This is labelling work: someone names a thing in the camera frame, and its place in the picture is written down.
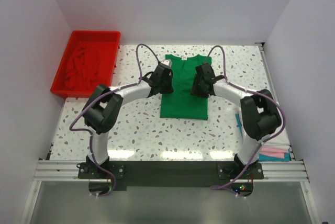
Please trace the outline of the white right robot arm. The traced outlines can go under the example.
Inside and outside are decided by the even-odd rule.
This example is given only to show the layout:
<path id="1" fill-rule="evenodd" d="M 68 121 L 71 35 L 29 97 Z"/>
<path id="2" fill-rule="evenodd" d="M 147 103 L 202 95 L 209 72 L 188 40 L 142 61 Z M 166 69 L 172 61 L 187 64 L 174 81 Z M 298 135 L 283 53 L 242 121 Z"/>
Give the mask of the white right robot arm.
<path id="1" fill-rule="evenodd" d="M 191 94 L 201 98 L 222 97 L 239 109 L 243 143 L 234 161 L 240 167 L 259 159 L 260 146 L 282 125 L 277 103 L 268 89 L 248 90 L 216 76 L 208 63 L 195 68 Z"/>

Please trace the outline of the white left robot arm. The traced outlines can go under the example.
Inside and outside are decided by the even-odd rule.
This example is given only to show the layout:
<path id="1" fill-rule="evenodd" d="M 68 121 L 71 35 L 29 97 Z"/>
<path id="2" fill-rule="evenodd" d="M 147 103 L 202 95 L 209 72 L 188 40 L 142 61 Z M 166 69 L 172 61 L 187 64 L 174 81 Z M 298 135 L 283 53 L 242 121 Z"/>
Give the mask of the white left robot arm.
<path id="1" fill-rule="evenodd" d="M 122 106 L 157 94 L 173 93 L 171 65 L 170 60 L 162 61 L 138 84 L 123 87 L 102 84 L 96 87 L 83 109 L 84 123 L 94 130 L 90 140 L 91 153 L 88 155 L 92 162 L 102 165 L 109 160 L 108 133 L 116 123 Z"/>

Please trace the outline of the green t-shirt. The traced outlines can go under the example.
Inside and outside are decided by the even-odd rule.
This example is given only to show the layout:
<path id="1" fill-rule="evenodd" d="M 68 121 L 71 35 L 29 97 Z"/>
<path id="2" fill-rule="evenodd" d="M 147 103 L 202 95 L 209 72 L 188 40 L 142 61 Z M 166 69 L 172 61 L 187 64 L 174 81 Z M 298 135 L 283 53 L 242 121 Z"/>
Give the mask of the green t-shirt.
<path id="1" fill-rule="evenodd" d="M 205 56 L 177 57 L 172 54 L 165 56 L 172 62 L 173 93 L 163 94 L 161 98 L 161 118 L 177 119 L 208 119 L 208 99 L 191 94 L 196 67 L 203 64 Z"/>

